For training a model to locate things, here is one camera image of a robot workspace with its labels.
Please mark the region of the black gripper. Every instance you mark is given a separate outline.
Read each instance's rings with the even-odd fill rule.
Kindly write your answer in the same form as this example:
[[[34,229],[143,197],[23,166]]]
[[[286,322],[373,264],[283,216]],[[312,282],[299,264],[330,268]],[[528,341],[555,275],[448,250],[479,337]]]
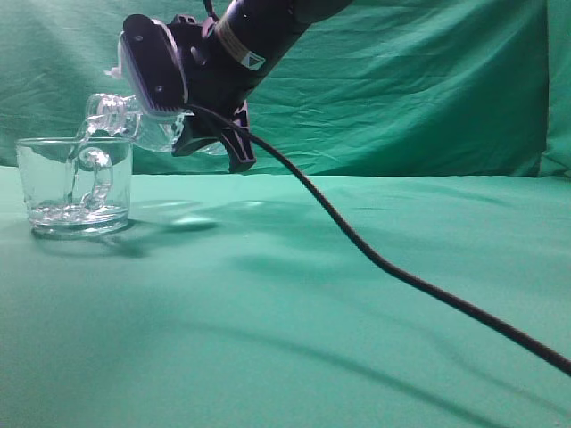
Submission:
[[[122,65],[142,112],[153,119],[177,117],[187,100],[232,117],[294,43],[291,12],[226,12],[202,22],[180,14],[169,26],[131,14],[120,36]],[[230,173],[256,163],[248,136],[203,111],[186,111],[182,117],[174,157],[221,144]]]

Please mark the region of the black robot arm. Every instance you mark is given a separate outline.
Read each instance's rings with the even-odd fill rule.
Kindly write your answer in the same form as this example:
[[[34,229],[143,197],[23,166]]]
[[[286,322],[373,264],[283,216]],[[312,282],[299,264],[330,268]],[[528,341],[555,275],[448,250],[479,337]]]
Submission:
[[[247,97],[309,26],[345,1],[233,1],[222,15],[185,14],[165,23],[129,15],[120,34],[120,64],[142,116],[157,125],[142,146],[174,157],[222,144],[232,173],[253,166]]]

